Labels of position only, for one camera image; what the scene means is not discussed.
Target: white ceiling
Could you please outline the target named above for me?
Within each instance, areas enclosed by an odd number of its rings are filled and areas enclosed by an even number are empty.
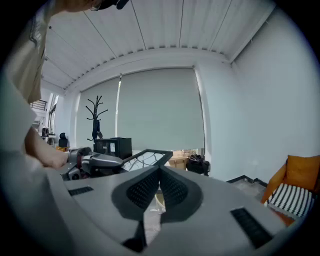
[[[59,13],[47,30],[42,83],[66,90],[104,63],[149,49],[194,48],[233,61],[274,7],[268,0],[131,0],[122,10]]]

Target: baseboard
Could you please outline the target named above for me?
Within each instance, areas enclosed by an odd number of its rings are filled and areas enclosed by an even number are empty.
[[[246,175],[242,175],[242,176],[239,176],[237,178],[233,178],[233,179],[230,179],[228,180],[227,182],[228,183],[234,183],[234,182],[237,182],[237,181],[240,181],[240,180],[244,180],[246,179],[248,182],[250,183],[255,183],[255,182],[258,182],[261,186],[264,186],[265,188],[267,187],[267,183],[263,182],[261,179],[258,179],[258,178],[255,178],[255,179],[252,179],[252,178],[249,178],[248,176]]]
[[[243,180],[243,179],[245,179],[245,178],[247,178],[247,176],[246,176],[246,175],[242,175],[242,176],[240,176],[240,177],[238,177],[238,178],[233,178],[233,179],[227,180],[226,182],[228,182],[228,183],[234,183],[234,182]]]

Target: black box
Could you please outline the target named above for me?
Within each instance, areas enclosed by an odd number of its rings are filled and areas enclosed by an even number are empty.
[[[102,138],[96,140],[97,153],[126,159],[132,156],[131,138]]]

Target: floor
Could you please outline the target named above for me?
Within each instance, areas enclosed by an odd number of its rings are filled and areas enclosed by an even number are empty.
[[[231,184],[240,189],[246,195],[256,198],[258,201],[261,201],[266,190],[266,188],[260,185],[258,182],[250,183],[244,179],[238,180]]]
[[[250,197],[256,198],[260,201],[264,195],[266,188],[259,183],[250,183],[244,179],[232,183],[233,186],[241,190]],[[157,206],[156,200],[153,199],[149,207],[144,212],[144,230],[146,243],[149,245],[156,237],[161,229],[160,218],[162,213],[161,207]]]

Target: striped cushion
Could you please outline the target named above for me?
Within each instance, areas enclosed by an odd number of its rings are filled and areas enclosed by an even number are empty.
[[[265,201],[268,206],[293,219],[306,215],[314,204],[312,193],[307,189],[281,183]]]

